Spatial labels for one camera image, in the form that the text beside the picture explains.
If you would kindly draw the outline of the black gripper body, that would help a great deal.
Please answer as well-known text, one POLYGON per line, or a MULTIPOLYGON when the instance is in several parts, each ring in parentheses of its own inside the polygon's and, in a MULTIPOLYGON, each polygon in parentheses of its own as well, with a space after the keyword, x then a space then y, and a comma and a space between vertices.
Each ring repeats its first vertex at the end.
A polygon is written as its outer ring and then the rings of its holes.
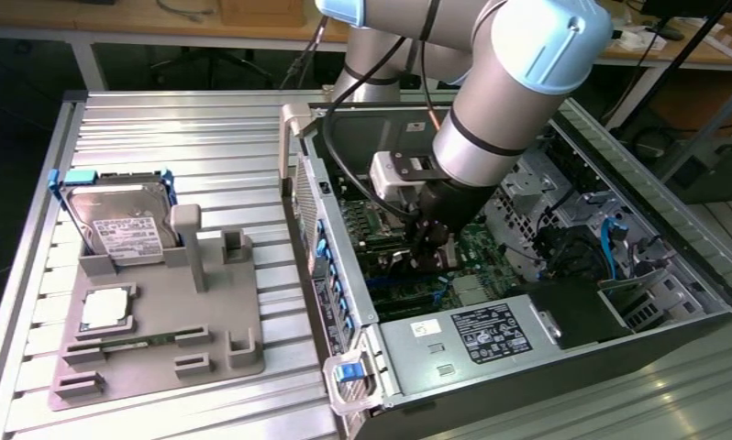
POLYGON ((473 221, 497 186, 472 187, 453 180, 427 181, 420 192, 420 223, 463 230, 473 221))

